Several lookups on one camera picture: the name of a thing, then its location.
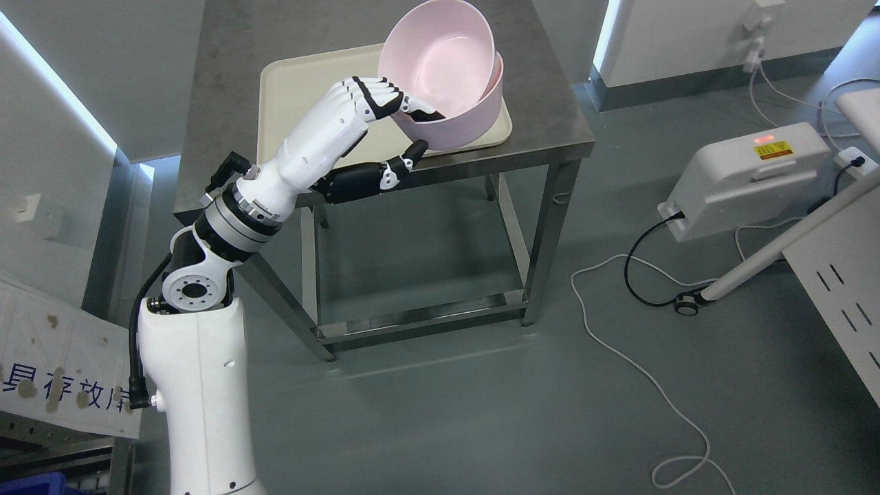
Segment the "gray floor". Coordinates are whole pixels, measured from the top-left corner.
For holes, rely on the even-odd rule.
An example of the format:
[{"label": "gray floor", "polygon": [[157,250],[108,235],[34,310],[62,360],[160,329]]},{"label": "gray floor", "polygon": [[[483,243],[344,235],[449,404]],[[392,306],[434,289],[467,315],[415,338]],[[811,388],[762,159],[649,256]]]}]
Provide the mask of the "gray floor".
[{"label": "gray floor", "polygon": [[[817,101],[843,80],[878,78],[878,49],[875,16],[824,76],[778,87]],[[586,335],[568,276],[626,252],[656,222],[655,206],[702,145],[766,125],[745,88],[602,114],[581,86],[575,91],[597,145],[583,163],[534,326],[492,323],[347,351],[327,364],[238,282],[248,312],[254,449],[270,493],[657,493],[649,474],[658,462],[702,453],[700,437],[650,383]],[[777,122],[815,122],[813,111],[791,107],[764,85],[756,91]],[[535,225],[544,173],[509,176],[524,231]],[[177,228],[170,216],[174,174],[173,162],[157,169],[150,266]],[[831,178],[828,166],[803,202],[830,191]],[[328,320],[516,282],[481,181],[329,213],[331,228],[320,238]],[[267,248],[291,287],[299,274],[295,223]],[[745,234],[746,250],[762,235]],[[685,280],[721,275],[737,263],[729,233],[677,244],[661,232],[640,254]],[[880,492],[880,410],[784,263],[693,318],[641,306],[620,272],[616,262],[577,279],[591,327],[650,370],[705,430],[713,459],[739,493]],[[634,283],[652,299],[677,292],[647,270],[634,269]],[[167,493],[166,442],[163,416],[146,411],[137,493]],[[705,468],[673,492],[726,488]]]}]

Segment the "fluorescent light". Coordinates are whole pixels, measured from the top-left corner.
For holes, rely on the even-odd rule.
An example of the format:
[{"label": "fluorescent light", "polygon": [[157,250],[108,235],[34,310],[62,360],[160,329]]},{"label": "fluorescent light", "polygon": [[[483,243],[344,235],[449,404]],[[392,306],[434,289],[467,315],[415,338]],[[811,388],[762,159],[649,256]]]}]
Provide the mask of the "fluorescent light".
[{"label": "fluorescent light", "polygon": [[3,38],[14,49],[18,51],[21,57],[27,60],[31,67],[45,80],[48,85],[55,90],[58,96],[64,101],[71,112],[73,112],[83,125],[94,135],[95,139],[104,145],[111,154],[116,153],[116,142],[107,134],[107,131],[101,127],[101,124],[95,120],[95,117],[83,105],[83,102],[77,98],[70,88],[64,84],[64,81],[49,66],[45,59],[37,53],[37,50],[31,46],[25,37],[12,25],[10,20],[0,12],[0,38]]}]

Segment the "table top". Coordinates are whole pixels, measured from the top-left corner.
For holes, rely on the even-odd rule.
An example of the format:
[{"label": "table top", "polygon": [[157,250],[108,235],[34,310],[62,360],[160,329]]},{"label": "table top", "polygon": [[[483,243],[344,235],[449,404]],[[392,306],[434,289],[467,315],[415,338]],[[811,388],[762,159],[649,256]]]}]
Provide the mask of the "table top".
[{"label": "table top", "polygon": [[[418,0],[370,8],[334,2],[217,0],[205,4],[174,214],[191,223],[208,178],[230,151],[256,159],[260,72],[277,60],[385,41]],[[504,56],[504,98],[513,121],[497,146],[425,158],[401,187],[581,159],[592,132],[530,0],[472,0]],[[301,195],[297,205],[322,203]]]}]

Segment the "white wall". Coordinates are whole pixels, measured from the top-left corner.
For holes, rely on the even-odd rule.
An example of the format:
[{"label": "white wall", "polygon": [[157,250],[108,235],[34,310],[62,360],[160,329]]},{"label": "white wall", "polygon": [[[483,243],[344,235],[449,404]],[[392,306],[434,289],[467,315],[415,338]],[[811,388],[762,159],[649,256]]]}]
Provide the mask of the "white wall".
[{"label": "white wall", "polygon": [[0,0],[133,162],[180,154],[203,10],[204,0]]},{"label": "white wall", "polygon": [[532,3],[568,81],[586,81],[608,0],[532,0]]},{"label": "white wall", "polygon": [[[741,65],[752,0],[614,0],[593,62],[609,87]],[[766,58],[846,44],[875,0],[788,0],[766,34]]]},{"label": "white wall", "polygon": [[[116,145],[27,57],[0,15],[0,270],[80,306]],[[24,195],[63,209],[55,240],[14,221]]]}]

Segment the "beige tray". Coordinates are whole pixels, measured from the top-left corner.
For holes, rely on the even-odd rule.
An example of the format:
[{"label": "beige tray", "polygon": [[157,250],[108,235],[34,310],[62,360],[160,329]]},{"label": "beige tray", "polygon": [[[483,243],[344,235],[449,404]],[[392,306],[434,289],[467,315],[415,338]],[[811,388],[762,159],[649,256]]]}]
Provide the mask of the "beige tray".
[{"label": "beige tray", "polygon": [[[257,162],[271,159],[281,141],[330,85],[350,76],[374,76],[382,45],[350,48],[319,55],[279,60],[267,65],[260,74],[260,117],[257,128]],[[507,105],[502,102],[495,125],[482,137],[457,150],[428,151],[426,156],[487,148],[503,143],[513,130]],[[367,137],[336,167],[364,161],[384,161],[401,154],[410,145],[409,138],[392,119],[370,124]]]}]

